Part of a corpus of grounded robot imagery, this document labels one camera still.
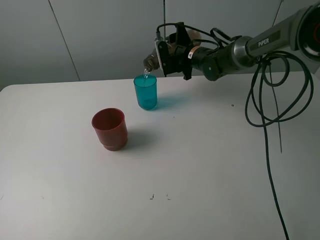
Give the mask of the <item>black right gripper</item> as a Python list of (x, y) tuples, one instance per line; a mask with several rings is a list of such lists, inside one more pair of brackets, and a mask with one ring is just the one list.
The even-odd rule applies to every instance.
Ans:
[(211, 73), (213, 71), (213, 60), (211, 55), (213, 49), (203, 46), (189, 46), (191, 39), (183, 22), (177, 22), (175, 35), (175, 48), (172, 54), (172, 72), (183, 73), (184, 80), (192, 78), (192, 68), (203, 73)]

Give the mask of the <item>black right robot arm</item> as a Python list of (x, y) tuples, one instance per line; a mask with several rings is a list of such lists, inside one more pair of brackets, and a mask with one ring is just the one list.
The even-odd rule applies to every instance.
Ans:
[(186, 29), (184, 23), (176, 24), (176, 48), (162, 64), (173, 72), (182, 72), (185, 80), (192, 77), (193, 69), (201, 71), (208, 80), (216, 81), (257, 64), (264, 66), (275, 58), (286, 58), (288, 54), (281, 51), (285, 47), (300, 51), (315, 62), (320, 60), (319, 3), (300, 9), (256, 37), (230, 37), (214, 27), (209, 36), (217, 46), (215, 49), (197, 45), (197, 40), (191, 39)]

